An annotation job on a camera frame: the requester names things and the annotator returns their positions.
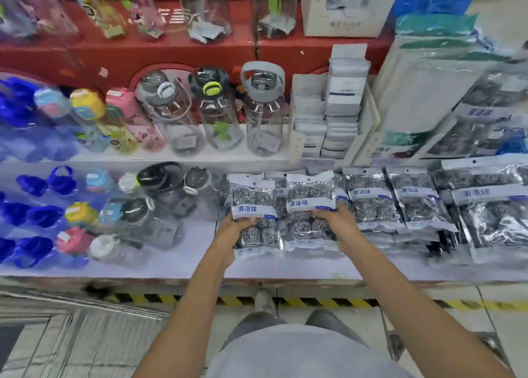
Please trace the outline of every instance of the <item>pink water bottle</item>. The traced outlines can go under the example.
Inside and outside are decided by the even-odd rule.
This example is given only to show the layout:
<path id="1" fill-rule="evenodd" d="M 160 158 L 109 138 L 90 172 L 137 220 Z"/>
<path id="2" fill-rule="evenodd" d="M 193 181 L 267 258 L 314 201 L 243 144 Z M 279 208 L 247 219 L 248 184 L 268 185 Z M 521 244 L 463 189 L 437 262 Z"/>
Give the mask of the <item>pink water bottle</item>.
<path id="1" fill-rule="evenodd" d="M 158 128 L 139 107 L 131 90 L 123 87 L 110 89 L 106 93 L 106 108 L 126 125 L 138 143 L 148 152 L 157 153 L 167 145 Z"/>

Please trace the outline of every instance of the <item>leg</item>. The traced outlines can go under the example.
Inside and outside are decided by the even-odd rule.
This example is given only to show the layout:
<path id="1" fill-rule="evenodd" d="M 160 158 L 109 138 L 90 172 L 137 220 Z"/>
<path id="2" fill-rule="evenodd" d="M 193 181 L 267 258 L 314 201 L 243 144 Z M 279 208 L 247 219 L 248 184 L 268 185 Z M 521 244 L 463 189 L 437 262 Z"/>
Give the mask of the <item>leg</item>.
<path id="1" fill-rule="evenodd" d="M 285 324 L 286 321 L 277 318 L 273 299 L 267 291 L 261 289 L 255 296 L 255 312 L 247 315 L 229 334 L 224 342 L 223 350 L 229 343 L 243 335 L 250 334 L 256 330 Z"/>
<path id="2" fill-rule="evenodd" d="M 337 332 L 338 334 L 345 335 L 347 338 L 353 341 L 359 342 L 366 346 L 366 343 L 355 333 L 352 329 L 348 328 L 343 321 L 335 316 L 331 311 L 323 308 L 315 310 L 308 319 L 306 320 L 307 325 L 313 327 L 325 328 Z"/>

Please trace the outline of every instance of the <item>shoe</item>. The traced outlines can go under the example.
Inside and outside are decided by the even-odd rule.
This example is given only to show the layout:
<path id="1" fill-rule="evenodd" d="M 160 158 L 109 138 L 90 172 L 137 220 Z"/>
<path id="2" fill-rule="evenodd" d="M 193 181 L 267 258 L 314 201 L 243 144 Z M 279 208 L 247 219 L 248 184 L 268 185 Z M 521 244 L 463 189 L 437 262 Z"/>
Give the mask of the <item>shoe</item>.
<path id="1" fill-rule="evenodd" d="M 277 309 L 273 303 L 273 297 L 266 289 L 260 289 L 255 295 L 255 311 L 263 311 L 272 316 L 277 316 Z"/>

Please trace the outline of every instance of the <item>person's right hand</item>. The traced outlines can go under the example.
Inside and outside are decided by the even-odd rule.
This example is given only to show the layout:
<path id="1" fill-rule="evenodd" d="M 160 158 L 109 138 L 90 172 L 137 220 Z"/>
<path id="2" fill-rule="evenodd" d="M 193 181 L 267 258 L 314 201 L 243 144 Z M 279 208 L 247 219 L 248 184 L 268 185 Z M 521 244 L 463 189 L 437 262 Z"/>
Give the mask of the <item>person's right hand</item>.
<path id="1" fill-rule="evenodd" d="M 356 219 L 350 210 L 344 204 L 337 203 L 337 211 L 320 210 L 315 208 L 312 214 L 317 218 L 323 218 L 330 225 L 330 229 L 337 236 L 337 242 L 340 250 L 344 243 L 349 242 L 352 236 L 362 235 L 358 228 Z"/>

